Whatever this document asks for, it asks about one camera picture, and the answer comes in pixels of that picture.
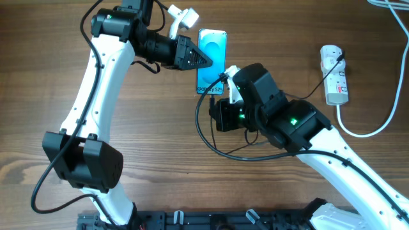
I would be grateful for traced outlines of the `teal screen smartphone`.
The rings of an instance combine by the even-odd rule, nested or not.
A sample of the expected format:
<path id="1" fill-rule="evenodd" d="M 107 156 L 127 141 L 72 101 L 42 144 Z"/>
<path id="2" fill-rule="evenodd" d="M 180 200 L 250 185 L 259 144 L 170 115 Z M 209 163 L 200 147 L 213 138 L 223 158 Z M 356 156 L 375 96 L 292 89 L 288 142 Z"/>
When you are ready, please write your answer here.
<path id="1" fill-rule="evenodd" d="M 212 60 L 210 67 L 197 70 L 196 93 L 201 95 L 226 69 L 228 34 L 221 30 L 200 29 L 198 35 L 199 49 Z"/>

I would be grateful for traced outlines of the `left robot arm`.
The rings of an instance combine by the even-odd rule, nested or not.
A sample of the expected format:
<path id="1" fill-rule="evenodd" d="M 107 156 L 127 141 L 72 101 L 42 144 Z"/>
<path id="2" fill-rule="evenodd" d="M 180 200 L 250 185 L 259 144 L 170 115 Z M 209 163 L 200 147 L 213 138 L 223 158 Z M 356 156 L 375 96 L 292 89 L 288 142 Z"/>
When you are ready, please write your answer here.
<path id="1" fill-rule="evenodd" d="M 91 52 L 79 92 L 59 132 L 47 132 L 42 147 L 49 169 L 81 190 L 97 207 L 95 224 L 104 229 L 143 229 L 135 204 L 120 183 L 123 155 L 109 144 L 111 119 L 125 75 L 134 63 L 192 70 L 212 60 L 192 40 L 178 34 L 198 20 L 192 8 L 163 6 L 173 18 L 169 33 L 149 28 L 152 1 L 123 1 L 113 9 L 92 6 Z"/>

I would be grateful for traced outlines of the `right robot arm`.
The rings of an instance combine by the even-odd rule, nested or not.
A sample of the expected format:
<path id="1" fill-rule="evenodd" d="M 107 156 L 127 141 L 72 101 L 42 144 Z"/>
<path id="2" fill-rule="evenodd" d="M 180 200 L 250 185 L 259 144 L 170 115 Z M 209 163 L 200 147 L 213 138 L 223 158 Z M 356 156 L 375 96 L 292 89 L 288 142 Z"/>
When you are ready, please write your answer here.
<path id="1" fill-rule="evenodd" d="M 370 228 L 408 229 L 408 199 L 372 170 L 314 105 L 289 101 L 262 64 L 230 66 L 219 81 L 230 95 L 211 114 L 218 131 L 260 132 L 321 174 Z"/>

